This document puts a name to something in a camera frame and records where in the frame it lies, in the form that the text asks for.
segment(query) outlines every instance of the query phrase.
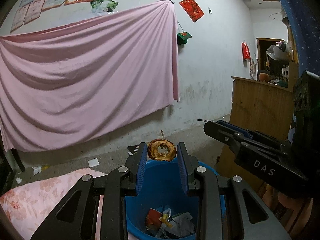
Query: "wooden door frame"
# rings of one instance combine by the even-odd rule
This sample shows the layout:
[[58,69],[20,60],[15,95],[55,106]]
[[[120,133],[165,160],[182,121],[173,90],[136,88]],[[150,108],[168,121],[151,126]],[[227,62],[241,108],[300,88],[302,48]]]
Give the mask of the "wooden door frame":
[[281,39],[271,39],[271,38],[257,38],[257,49],[258,49],[258,69],[261,69],[261,54],[260,54],[260,43],[259,41],[284,41]]

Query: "blue bucket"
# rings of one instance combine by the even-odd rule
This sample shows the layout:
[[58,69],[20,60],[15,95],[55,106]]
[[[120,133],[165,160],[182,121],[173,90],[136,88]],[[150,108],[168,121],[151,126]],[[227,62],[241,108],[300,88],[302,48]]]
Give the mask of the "blue bucket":
[[[218,173],[205,163],[200,165]],[[221,196],[221,210],[225,214],[224,198]],[[171,214],[189,212],[193,217],[193,223],[197,225],[199,197],[185,196],[180,181],[178,160],[171,162],[148,161],[142,189],[137,197],[126,197],[126,213],[128,232],[139,240],[155,240],[157,238],[147,235],[145,232],[146,215],[150,208],[171,208]],[[183,240],[195,240],[196,235],[181,238]]]

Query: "wall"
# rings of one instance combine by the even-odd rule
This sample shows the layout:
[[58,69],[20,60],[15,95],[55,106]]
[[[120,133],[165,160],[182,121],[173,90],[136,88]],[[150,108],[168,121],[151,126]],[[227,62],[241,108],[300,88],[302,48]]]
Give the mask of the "wall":
[[[9,34],[20,1],[4,21],[0,35]],[[157,0],[115,1],[119,2],[117,10],[121,11]],[[182,0],[172,1],[179,23],[192,35],[188,44],[179,47],[179,102],[91,142],[57,151],[20,153],[26,166],[61,163],[126,148],[158,138],[160,130],[170,135],[190,128],[197,123],[197,118],[213,120],[230,113],[233,82],[230,77],[249,77],[249,68],[242,61],[241,42],[245,40],[254,51],[249,9],[241,0],[195,0],[205,15],[193,23],[179,5]],[[43,12],[39,19],[15,33],[47,29],[89,14],[89,3],[61,6]]]
[[281,12],[280,8],[250,10],[257,55],[257,38],[283,39],[288,41],[288,29],[282,23],[281,13],[279,12]]

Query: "concrete floor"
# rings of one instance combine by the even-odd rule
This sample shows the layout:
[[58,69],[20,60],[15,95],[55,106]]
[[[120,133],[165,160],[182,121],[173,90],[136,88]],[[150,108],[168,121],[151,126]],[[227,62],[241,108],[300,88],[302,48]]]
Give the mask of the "concrete floor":
[[[229,122],[230,114],[216,119],[215,121],[220,119]],[[190,155],[193,155],[197,157],[199,161],[204,162],[211,167],[214,167],[216,164],[216,159],[221,154],[224,144],[205,135],[203,131],[203,125],[204,122],[199,122],[199,125],[170,135],[166,137],[166,139],[173,142],[175,145],[177,145],[179,142],[184,142]],[[78,169],[87,168],[89,167],[88,160],[94,158],[98,159],[100,165],[92,167],[91,169],[101,171],[103,173],[109,173],[115,168],[124,165],[128,156],[128,149],[123,148],[93,157],[82,158],[63,164],[53,165],[48,169],[42,171],[41,173],[36,174],[35,176],[33,176],[33,169],[31,167],[26,168],[25,172],[16,173],[15,178],[20,177],[22,179],[22,182],[18,185],[17,181],[14,179],[12,188],[37,180],[49,179],[64,175]]]

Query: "blue curtain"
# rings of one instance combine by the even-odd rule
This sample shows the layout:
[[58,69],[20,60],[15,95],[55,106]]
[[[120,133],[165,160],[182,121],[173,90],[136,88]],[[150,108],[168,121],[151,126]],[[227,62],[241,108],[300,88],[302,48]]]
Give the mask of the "blue curtain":
[[280,0],[287,13],[299,57],[299,76],[320,75],[320,24],[303,0]]

